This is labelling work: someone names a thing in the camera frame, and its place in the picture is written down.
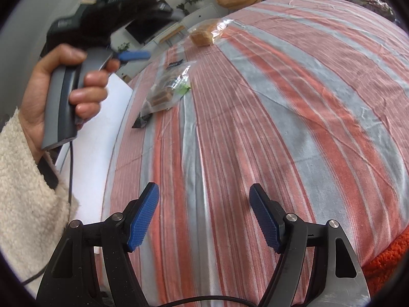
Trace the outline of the cream fleece sleeve forearm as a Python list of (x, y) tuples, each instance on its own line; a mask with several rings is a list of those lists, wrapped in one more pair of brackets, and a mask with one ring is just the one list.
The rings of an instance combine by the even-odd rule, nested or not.
[(14, 113), (1, 130), (1, 254), (20, 282), (46, 266), (77, 208), (50, 154), (32, 157)]

